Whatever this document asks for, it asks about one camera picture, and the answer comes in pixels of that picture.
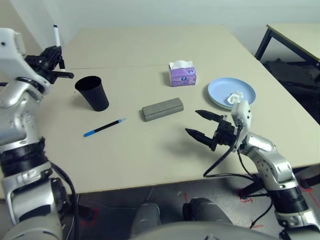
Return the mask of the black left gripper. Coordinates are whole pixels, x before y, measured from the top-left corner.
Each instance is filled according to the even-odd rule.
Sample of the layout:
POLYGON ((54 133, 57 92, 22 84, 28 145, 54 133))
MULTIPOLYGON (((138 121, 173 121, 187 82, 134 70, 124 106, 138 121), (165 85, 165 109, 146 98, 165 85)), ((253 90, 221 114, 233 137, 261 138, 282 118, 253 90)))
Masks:
POLYGON ((38 75, 51 84, 54 84, 58 78, 74 78, 72 72, 52 72, 57 65, 60 70, 66 69, 61 46, 47 47, 41 55, 27 55, 24 60, 38 75))

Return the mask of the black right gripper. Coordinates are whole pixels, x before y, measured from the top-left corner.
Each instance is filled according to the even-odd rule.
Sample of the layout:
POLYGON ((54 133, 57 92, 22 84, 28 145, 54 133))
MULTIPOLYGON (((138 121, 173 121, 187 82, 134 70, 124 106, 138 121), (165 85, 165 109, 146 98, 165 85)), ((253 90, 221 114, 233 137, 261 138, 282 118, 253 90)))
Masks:
POLYGON ((236 140, 237 128, 231 122, 226 121, 226 115, 218 115, 207 110, 196 110, 202 118, 218 123, 214 132, 213 139, 207 137, 204 133, 190 128, 185 131, 196 141, 208 146, 212 151, 216 150, 217 145, 225 145, 231 147, 236 140))

